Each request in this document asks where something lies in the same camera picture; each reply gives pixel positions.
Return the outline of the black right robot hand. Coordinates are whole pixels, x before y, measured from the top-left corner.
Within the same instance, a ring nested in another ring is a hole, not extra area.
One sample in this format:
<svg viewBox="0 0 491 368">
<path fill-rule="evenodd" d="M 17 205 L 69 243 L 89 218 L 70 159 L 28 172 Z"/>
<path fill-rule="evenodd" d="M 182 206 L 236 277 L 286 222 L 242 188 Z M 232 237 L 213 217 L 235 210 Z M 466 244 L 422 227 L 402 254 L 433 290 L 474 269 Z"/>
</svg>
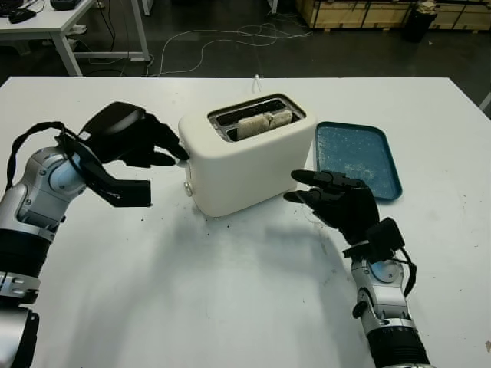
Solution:
<svg viewBox="0 0 491 368">
<path fill-rule="evenodd" d="M 370 188 L 360 179 L 332 171 L 296 169 L 292 178 L 309 190 L 287 192 L 283 198 L 312 210 L 327 226 L 337 229 L 349 245 L 367 240 L 366 231 L 379 221 L 379 212 Z"/>
</svg>

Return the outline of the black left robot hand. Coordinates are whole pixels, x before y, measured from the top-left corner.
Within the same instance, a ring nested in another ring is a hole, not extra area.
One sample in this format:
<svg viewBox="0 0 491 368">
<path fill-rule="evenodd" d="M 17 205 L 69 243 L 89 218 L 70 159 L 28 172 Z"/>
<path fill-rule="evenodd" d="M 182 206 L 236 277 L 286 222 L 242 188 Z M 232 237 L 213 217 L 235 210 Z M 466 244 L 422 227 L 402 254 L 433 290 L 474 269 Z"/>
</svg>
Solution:
<svg viewBox="0 0 491 368">
<path fill-rule="evenodd" d="M 93 116 L 78 137 L 105 164 L 120 160 L 127 166 L 173 166 L 189 154 L 166 124 L 142 107 L 113 102 Z"/>
</svg>

